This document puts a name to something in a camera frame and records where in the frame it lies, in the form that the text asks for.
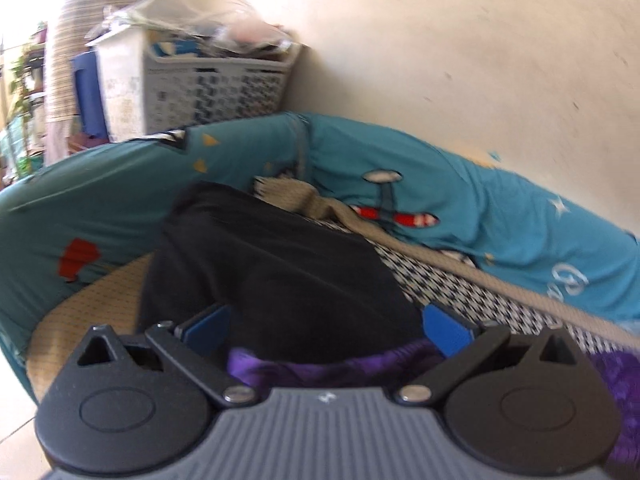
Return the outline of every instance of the white laundry basket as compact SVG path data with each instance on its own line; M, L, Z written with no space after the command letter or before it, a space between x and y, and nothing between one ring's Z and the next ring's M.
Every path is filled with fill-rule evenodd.
M89 43L111 140L277 111L301 46L284 61L158 57L129 25Z

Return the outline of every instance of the ribbed gray surface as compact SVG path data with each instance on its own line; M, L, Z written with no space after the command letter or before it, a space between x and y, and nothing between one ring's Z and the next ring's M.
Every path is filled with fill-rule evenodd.
M378 388L273 390L258 406L223 413L189 456L137 478L532 480L477 462L449 441L433 412L398 406ZM609 479L595 468L563 478ZM84 477L57 471L48 479Z

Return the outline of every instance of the blue bedsheet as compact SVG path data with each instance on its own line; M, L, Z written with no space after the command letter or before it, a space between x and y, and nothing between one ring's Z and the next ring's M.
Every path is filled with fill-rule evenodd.
M306 119L311 183L322 195L401 240L466 253L506 282L609 320L640 318L640 246L622 229L517 174L402 132Z
M0 193L0 349L24 365L57 304L153 250L188 184L295 175L413 244L616 322L640 319L640 246L555 193L390 128L281 114L79 153ZM21 379L26 383L26 376Z

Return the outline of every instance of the metal rivet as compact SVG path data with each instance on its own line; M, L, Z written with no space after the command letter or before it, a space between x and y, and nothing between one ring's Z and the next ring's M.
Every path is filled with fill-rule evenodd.
M255 399L255 392L248 386L230 386L225 390L226 402L241 404Z
M431 389L421 384L409 384L400 390L400 398L404 402L425 402L431 399Z

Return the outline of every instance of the yellow triangle print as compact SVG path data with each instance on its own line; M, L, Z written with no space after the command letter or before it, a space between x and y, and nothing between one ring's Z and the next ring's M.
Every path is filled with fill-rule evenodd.
M207 134L202 134L202 142L204 142L205 146L215 146L216 144L220 144L219 140Z
M193 163L193 169L200 173L207 173L207 165L202 158L199 158Z

